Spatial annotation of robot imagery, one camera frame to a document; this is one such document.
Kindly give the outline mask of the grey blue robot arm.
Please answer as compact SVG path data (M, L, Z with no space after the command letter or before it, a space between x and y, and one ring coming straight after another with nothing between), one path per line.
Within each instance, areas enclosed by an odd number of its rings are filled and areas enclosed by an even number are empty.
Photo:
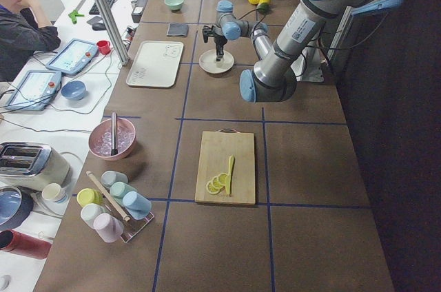
M237 19L230 1L216 7L216 22L203 28L203 39L213 38L216 60L223 57L228 41L249 37L258 55L253 69L240 76L240 94L248 102L285 101L296 89L297 77L291 69L327 20L336 18L346 7L355 14L380 14L397 8L404 0L300 0L275 41L267 36L265 24Z

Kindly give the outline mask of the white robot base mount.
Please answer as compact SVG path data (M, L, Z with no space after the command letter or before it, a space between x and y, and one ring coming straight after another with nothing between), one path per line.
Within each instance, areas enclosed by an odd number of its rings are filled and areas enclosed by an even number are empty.
M292 68L297 81L312 83L322 83L324 81L318 49L305 48L292 65Z

